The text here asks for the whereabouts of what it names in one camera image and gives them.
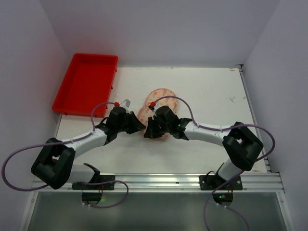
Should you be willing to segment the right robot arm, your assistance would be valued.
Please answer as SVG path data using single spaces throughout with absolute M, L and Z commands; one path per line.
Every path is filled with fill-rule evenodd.
M 216 172 L 216 181 L 221 184 L 241 171 L 250 171 L 264 145 L 247 127 L 224 127 L 212 130 L 194 124 L 192 119 L 178 118 L 168 106 L 151 103 L 149 109 L 154 113 L 148 118 L 145 138 L 157 139 L 166 133 L 179 140 L 197 140 L 224 147 L 229 159 Z

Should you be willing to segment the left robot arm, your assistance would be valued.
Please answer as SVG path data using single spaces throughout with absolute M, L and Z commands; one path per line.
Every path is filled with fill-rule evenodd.
M 55 190 L 65 183 L 97 186 L 102 183 L 100 171 L 87 163 L 76 165 L 74 160 L 94 148 L 109 144 L 118 133 L 133 134 L 145 129 L 134 112 L 115 106 L 109 116 L 88 134 L 65 141 L 47 140 L 31 167 L 31 173 Z

